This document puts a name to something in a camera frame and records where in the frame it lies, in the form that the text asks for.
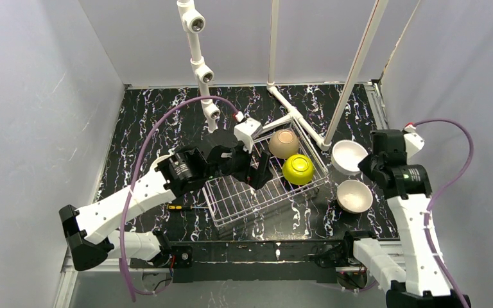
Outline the pale grey bowl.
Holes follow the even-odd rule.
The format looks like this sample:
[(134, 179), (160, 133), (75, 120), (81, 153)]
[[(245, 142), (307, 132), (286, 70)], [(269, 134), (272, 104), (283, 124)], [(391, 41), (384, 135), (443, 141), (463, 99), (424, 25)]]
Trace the pale grey bowl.
[(367, 150), (355, 141), (341, 140), (334, 144), (331, 151), (333, 167), (348, 176), (360, 173), (358, 164), (368, 155)]

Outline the beige bowl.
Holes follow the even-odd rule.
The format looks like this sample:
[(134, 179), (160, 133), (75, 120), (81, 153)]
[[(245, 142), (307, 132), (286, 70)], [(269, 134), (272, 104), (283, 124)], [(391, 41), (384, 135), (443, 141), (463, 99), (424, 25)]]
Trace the beige bowl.
[(288, 159), (298, 153), (299, 139), (292, 130), (281, 129), (270, 137), (268, 147), (270, 153), (275, 157)]

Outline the yellow-green bowl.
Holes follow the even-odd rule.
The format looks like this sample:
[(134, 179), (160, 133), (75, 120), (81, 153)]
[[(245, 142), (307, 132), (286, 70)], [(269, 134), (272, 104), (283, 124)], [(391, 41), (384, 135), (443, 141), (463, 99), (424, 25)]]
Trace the yellow-green bowl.
[(314, 165), (311, 159), (302, 154), (295, 154), (286, 159), (282, 173), (284, 178), (293, 185), (306, 185), (314, 177)]

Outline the white bowl with brown outside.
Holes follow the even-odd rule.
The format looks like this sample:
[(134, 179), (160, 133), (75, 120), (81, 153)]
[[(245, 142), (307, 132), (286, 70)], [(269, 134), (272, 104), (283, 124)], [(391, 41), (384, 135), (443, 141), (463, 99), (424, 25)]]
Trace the white bowl with brown outside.
[(166, 160), (167, 158), (170, 158), (170, 154), (167, 154), (167, 155), (162, 155), (162, 156), (159, 156), (157, 157), (150, 165), (150, 169), (155, 169), (158, 165), (158, 163)]

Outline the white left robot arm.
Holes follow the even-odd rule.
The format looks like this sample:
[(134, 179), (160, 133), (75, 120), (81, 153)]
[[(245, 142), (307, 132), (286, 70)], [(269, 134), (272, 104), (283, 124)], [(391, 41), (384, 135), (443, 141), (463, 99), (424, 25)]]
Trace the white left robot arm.
[(161, 263), (173, 252), (164, 233), (125, 232), (124, 224), (219, 177), (232, 176), (253, 189), (261, 189), (273, 178), (270, 153), (261, 151), (257, 165), (253, 164), (254, 156), (253, 147), (232, 132), (221, 130), (176, 150), (129, 187), (101, 201), (62, 207), (58, 214), (74, 268), (85, 271), (107, 259), (122, 257)]

